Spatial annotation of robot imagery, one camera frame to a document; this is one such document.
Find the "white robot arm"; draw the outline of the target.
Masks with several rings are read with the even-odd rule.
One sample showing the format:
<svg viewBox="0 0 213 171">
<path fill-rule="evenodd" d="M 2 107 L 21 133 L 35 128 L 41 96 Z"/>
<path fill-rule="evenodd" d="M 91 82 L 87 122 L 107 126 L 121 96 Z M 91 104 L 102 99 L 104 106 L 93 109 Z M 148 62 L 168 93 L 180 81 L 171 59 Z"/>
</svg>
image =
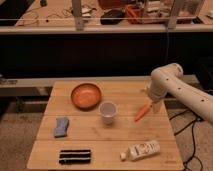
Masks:
<svg viewBox="0 0 213 171">
<path fill-rule="evenodd" d="M 153 102 L 158 102 L 167 93 L 198 116 L 213 125 L 213 95 L 209 95 L 181 80 L 183 68 L 178 63 L 158 67 L 151 72 L 151 84 L 147 94 Z"/>
</svg>

